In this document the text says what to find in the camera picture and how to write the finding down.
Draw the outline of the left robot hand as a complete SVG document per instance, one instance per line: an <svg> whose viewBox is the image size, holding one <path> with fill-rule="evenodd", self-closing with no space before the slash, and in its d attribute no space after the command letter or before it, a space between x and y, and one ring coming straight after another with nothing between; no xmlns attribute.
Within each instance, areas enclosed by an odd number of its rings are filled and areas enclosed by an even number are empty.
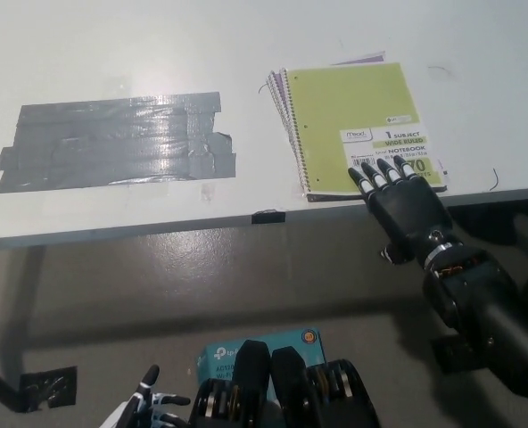
<svg viewBox="0 0 528 428"><path fill-rule="evenodd" d="M101 423L100 428L188 427L188 422L159 409L163 405L188 406L191 400L174 393L154 392L160 368L152 365L127 401L121 402Z"/></svg>

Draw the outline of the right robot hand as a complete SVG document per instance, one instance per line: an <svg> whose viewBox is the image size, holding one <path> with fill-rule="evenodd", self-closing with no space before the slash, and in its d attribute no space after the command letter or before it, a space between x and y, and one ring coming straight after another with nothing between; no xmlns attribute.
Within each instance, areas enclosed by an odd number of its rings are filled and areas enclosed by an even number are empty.
<svg viewBox="0 0 528 428"><path fill-rule="evenodd" d="M399 155L393 163L362 162L348 174L390 242L381 251L393 265L412 260L426 267L436 255L461 244L450 214L424 177Z"/></svg>

